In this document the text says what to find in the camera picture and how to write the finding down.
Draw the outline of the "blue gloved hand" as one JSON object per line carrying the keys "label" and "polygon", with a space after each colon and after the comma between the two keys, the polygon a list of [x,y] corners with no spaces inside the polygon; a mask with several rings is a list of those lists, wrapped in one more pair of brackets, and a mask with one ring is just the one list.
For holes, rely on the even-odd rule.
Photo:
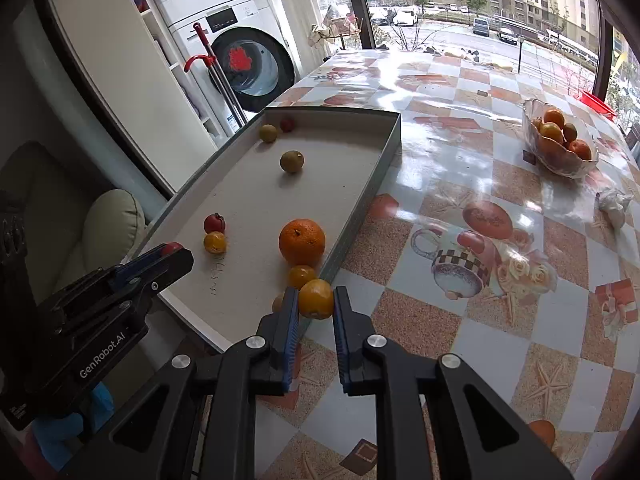
{"label": "blue gloved hand", "polygon": [[110,390],[103,382],[99,382],[91,393],[88,422],[79,413],[62,419],[36,420],[32,423],[32,432],[43,458],[55,471],[60,471],[73,456],[67,442],[79,438],[85,430],[90,434],[98,431],[114,411]]}

